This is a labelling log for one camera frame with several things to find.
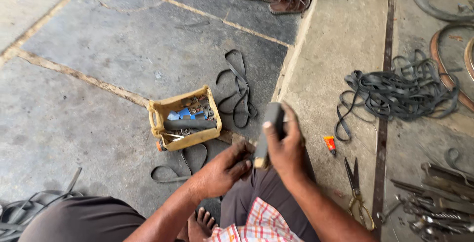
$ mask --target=large scissors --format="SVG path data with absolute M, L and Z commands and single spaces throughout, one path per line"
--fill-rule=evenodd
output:
M 355 158 L 353 173 L 352 173 L 351 167 L 349 167 L 349 162 L 347 162 L 346 157 L 344 157 L 344 163 L 346 165 L 346 171 L 347 171 L 347 176 L 349 177 L 349 183 L 351 184 L 351 188 L 352 188 L 352 198 L 351 198 L 351 201 L 349 202 L 349 208 L 347 210 L 349 211 L 349 214 L 353 217 L 352 207 L 358 201 L 359 202 L 358 210 L 359 210 L 359 217 L 360 217 L 361 223 L 364 225 L 365 228 L 367 228 L 364 218 L 368 218 L 372 226 L 367 229 L 369 231 L 372 231 L 373 229 L 375 229 L 375 223 L 374 223 L 374 220 L 372 219 L 372 216 L 370 215 L 369 210 L 364 205 L 364 200 L 362 199 L 362 194 L 360 193 L 359 166 L 357 164 L 357 157 Z

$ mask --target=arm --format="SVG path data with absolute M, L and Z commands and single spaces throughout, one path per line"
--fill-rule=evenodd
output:
M 247 159 L 252 151 L 253 146 L 242 141 L 218 154 L 179 187 L 125 242 L 174 241 L 203 199 L 225 194 L 237 180 L 249 174 L 251 162 Z
M 287 136 L 279 141 L 270 122 L 264 123 L 270 161 L 288 191 L 323 242 L 375 242 L 370 232 L 327 198 L 304 171 L 304 142 L 298 119 L 284 104 L 289 118 Z

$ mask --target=plaid shirt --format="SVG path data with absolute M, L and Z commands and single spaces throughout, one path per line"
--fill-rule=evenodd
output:
M 207 242 L 302 242 L 293 233 L 282 215 L 267 202 L 257 197 L 245 226 L 235 224 L 222 229 L 216 227 Z

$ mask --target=red glue tube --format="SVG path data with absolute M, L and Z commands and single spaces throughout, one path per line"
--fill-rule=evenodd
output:
M 332 155 L 336 156 L 336 145 L 334 144 L 334 137 L 333 136 L 324 137 L 324 141 L 326 142 L 326 145 L 328 146 L 329 152 L 331 152 Z

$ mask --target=dark shorts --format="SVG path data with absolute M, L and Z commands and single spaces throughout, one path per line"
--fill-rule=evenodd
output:
M 256 197 L 277 209 L 299 238 L 319 241 L 303 211 L 273 169 L 254 170 L 250 178 L 232 187 L 222 200 L 220 226 L 245 225 Z M 113 197 L 73 197 L 33 220 L 21 235 L 20 242 L 123 241 L 144 221 L 145 218 L 127 203 Z

